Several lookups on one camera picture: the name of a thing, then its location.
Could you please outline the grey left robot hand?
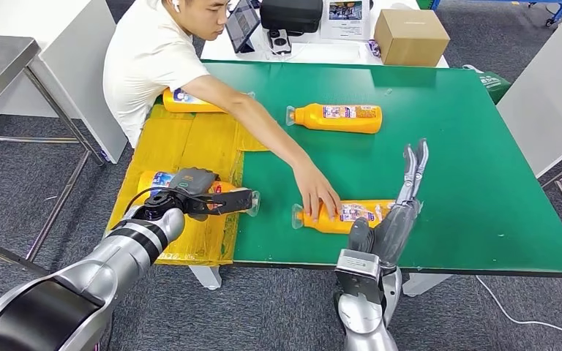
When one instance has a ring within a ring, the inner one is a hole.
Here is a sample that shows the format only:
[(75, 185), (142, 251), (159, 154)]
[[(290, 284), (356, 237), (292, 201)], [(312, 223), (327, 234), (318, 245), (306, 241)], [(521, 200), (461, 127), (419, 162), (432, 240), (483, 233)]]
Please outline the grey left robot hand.
[(210, 170), (188, 167), (180, 169), (175, 174), (169, 187), (184, 190), (190, 195), (200, 195), (208, 193), (212, 184), (219, 179), (219, 175)]

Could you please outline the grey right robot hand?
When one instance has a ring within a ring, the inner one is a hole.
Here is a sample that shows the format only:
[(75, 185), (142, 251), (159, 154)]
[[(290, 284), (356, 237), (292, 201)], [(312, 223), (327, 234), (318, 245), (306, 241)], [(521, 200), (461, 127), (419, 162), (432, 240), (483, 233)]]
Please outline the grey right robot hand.
[(403, 156), (404, 181), (394, 205), (375, 227), (370, 227), (365, 218), (358, 218), (348, 235), (348, 249), (377, 255), (380, 266), (386, 271), (392, 271), (398, 266), (402, 251), (422, 208), (417, 194), (429, 158), (427, 140), (420, 139), (416, 148), (408, 144)]

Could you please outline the person's right hand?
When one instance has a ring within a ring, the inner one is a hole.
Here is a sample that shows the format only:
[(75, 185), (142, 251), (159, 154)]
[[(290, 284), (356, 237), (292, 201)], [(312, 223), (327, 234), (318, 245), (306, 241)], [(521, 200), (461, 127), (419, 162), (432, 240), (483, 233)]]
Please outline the person's right hand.
[(324, 174), (312, 162), (294, 165), (292, 171), (301, 194), (304, 212), (317, 221), (323, 205), (328, 217), (334, 219), (341, 201)]

